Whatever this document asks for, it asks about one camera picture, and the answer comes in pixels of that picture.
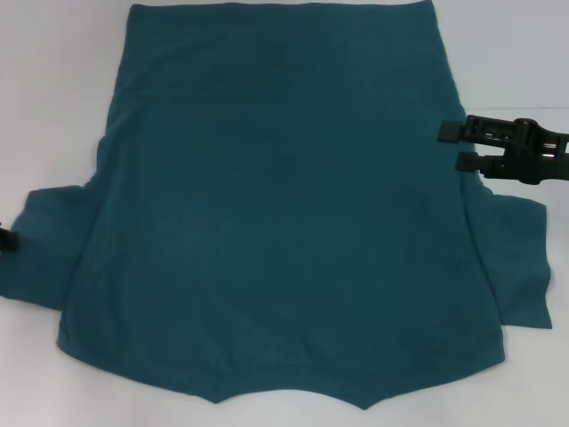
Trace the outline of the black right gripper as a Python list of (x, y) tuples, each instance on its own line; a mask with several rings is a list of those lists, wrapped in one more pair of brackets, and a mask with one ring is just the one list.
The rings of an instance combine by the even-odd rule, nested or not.
[(503, 157), (461, 152), (455, 162), (455, 170), (459, 172), (480, 173), (485, 178), (504, 178), (524, 184), (568, 181), (568, 135), (549, 131), (534, 120), (518, 118), (513, 122), (468, 115), (464, 123), (443, 121), (437, 140), (507, 144)]

